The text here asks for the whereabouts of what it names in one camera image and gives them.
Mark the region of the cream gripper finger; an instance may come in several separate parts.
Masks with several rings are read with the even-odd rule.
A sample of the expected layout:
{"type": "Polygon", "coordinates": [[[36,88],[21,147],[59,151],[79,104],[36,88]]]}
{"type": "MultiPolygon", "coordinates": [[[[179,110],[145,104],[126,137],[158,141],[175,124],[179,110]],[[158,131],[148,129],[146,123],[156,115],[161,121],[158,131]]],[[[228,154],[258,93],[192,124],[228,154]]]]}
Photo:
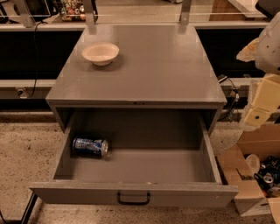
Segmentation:
{"type": "Polygon", "coordinates": [[[243,130],[256,130],[280,107],[280,75],[267,73],[256,83],[252,101],[241,118],[243,130]]]}
{"type": "Polygon", "coordinates": [[[250,41],[241,51],[238,52],[236,58],[240,61],[250,62],[256,59],[256,47],[259,42],[259,38],[255,38],[250,41]]]}

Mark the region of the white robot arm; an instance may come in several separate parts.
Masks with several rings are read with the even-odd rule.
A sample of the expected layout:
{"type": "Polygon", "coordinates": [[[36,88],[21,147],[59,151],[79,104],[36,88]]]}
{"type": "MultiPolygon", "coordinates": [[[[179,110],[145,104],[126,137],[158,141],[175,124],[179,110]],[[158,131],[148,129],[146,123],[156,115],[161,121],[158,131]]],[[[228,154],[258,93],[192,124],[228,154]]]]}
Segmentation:
{"type": "Polygon", "coordinates": [[[236,58],[244,62],[254,61],[255,67],[265,72],[241,117],[242,129],[252,131],[265,124],[280,106],[280,12],[258,38],[238,52],[236,58]]]}

